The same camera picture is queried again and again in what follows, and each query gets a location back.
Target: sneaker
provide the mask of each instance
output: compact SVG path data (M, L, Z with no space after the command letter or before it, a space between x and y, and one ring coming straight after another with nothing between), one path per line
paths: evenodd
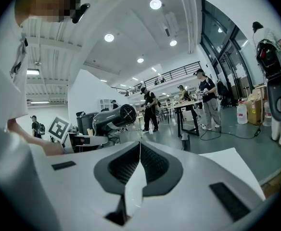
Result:
M201 125L203 130L212 130L212 128L206 128L204 124Z

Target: gray pants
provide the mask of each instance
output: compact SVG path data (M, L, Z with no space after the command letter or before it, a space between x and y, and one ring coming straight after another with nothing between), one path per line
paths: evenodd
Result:
M215 98L204 103L204 114L207 121L206 128L212 128L211 118L213 118L216 124L221 125L221 120L217 111L217 100Z

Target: table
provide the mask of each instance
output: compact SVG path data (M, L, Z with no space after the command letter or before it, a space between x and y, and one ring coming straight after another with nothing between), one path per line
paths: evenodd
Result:
M178 137L181 136L181 130L185 131L187 133L190 133L192 135L199 136L197 118L194 116L194 114L192 112L192 110L194 109L193 104L196 104L196 103L199 103L199 101L189 101L189 102L184 102L184 103L180 103L180 104L173 106L173 108L177 111ZM187 106L191 107L191 112L193 115L193 121L194 121L194 125L195 125L195 128L193 128L191 130L187 130L187 129L183 128L183 116L182 116L181 108L187 107Z

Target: plastic jug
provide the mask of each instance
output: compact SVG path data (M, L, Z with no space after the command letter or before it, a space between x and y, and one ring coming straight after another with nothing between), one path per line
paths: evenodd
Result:
M264 125L266 127L271 127L272 115L271 115L270 105L269 105L269 102L268 102L267 98L266 98L266 101L265 101L265 104L264 104L264 109L265 109L265 118L264 118L264 122L262 123L262 125Z
M247 123L247 108L244 101L239 101L239 105L237 106L237 121L239 124Z

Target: ceiling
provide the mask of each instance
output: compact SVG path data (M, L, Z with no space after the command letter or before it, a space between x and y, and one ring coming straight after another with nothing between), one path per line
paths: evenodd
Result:
M82 0L91 8L76 25L26 20L22 26L29 44L28 68L40 70L39 76L27 76L27 99L66 103L69 80L80 68L110 86L128 88L139 83L132 77L152 78L157 75L152 66L187 52L184 1L161 0L158 10L150 8L150 1ZM114 35L113 42L104 40L107 33ZM178 42L175 47L169 45L173 39Z

